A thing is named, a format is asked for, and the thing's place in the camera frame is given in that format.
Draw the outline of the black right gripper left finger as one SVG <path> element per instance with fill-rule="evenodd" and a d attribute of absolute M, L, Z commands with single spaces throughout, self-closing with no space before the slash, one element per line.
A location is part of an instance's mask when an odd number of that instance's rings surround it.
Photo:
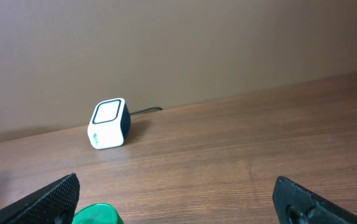
<path fill-rule="evenodd" d="M 0 224 L 71 224 L 80 183 L 71 173 L 0 209 Z"/>

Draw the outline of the green lid jar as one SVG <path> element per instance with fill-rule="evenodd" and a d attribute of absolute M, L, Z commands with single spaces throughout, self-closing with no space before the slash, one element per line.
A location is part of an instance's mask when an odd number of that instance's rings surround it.
<path fill-rule="evenodd" d="M 95 203 L 77 212 L 72 224 L 123 224 L 123 220 L 109 203 Z"/>

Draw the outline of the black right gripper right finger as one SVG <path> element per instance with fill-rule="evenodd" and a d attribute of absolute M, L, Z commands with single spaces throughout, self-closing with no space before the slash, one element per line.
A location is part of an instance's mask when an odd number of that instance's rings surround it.
<path fill-rule="evenodd" d="M 284 177 L 272 194 L 280 224 L 357 224 L 357 215 Z"/>

